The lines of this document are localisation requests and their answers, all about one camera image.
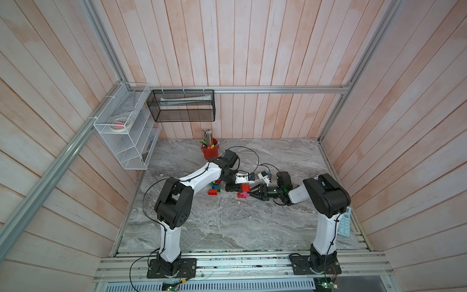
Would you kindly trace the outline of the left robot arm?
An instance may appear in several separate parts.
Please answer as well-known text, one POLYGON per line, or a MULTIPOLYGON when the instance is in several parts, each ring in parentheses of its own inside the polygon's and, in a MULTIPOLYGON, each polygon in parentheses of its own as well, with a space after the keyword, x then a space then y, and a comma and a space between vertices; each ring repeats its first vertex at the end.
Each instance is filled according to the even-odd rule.
POLYGON ((161 224, 162 244, 156 263, 167 273, 174 274, 180 267, 181 226, 189 218, 194 195, 216 180, 236 182, 234 165, 237 161, 238 155, 226 150, 223 155, 209 159, 202 168, 187 176, 165 180, 154 210, 157 222, 161 224))

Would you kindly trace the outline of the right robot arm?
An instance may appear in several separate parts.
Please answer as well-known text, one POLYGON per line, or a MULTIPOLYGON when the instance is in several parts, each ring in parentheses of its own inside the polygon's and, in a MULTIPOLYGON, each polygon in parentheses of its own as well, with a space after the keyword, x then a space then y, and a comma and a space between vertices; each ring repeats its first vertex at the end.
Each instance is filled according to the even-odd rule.
POLYGON ((278 198, 287 206, 311 200, 318 212, 317 231, 310 254, 289 255, 295 275, 342 273, 338 261, 336 239, 338 227, 351 204, 348 192, 328 173, 307 178, 294 187, 288 172, 277 173, 277 185, 262 183, 254 186, 249 195, 261 201, 278 198))

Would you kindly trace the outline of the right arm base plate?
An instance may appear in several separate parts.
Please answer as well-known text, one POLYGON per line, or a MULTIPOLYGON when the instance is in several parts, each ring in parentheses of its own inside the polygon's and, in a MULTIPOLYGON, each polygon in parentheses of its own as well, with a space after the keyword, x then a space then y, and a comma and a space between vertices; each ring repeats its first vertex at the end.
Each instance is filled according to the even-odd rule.
POLYGON ((289 261, 295 275, 309 274, 341 274, 342 270, 338 263, 337 254, 320 256, 311 254, 309 256, 293 253, 289 255, 289 261))

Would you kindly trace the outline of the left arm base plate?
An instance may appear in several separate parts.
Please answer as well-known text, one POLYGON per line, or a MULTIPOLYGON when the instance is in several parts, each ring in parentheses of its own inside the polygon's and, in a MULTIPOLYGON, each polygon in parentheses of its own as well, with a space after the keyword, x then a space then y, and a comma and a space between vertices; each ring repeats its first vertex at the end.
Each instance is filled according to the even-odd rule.
POLYGON ((191 279, 196 276, 197 259, 176 259, 173 263, 166 262, 162 258, 150 260, 147 271, 148 279, 191 279))

